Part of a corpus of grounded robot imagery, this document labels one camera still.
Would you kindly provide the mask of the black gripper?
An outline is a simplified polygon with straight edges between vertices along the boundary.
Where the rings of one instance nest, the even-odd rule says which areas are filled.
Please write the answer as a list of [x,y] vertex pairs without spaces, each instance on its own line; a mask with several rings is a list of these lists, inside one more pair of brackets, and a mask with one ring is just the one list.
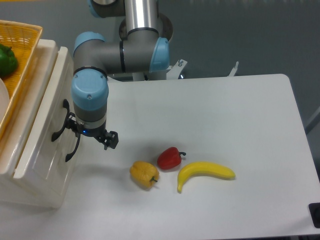
[[115,149],[119,142],[119,136],[116,131],[106,130],[106,121],[94,128],[87,128],[84,124],[80,124],[75,120],[75,114],[70,112],[65,118],[65,128],[71,130],[76,138],[82,135],[85,137],[95,138],[99,143],[103,144],[103,149]]

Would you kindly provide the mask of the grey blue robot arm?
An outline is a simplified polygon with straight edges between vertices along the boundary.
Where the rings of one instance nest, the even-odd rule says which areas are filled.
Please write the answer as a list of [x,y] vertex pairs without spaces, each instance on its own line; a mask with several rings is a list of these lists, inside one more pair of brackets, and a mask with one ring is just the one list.
[[156,0],[89,0],[98,18],[125,17],[126,39],[107,42],[99,33],[84,32],[75,40],[71,97],[76,135],[95,138],[115,149],[118,134],[106,130],[109,87],[107,76],[119,73],[153,73],[170,64],[169,41],[160,35]]

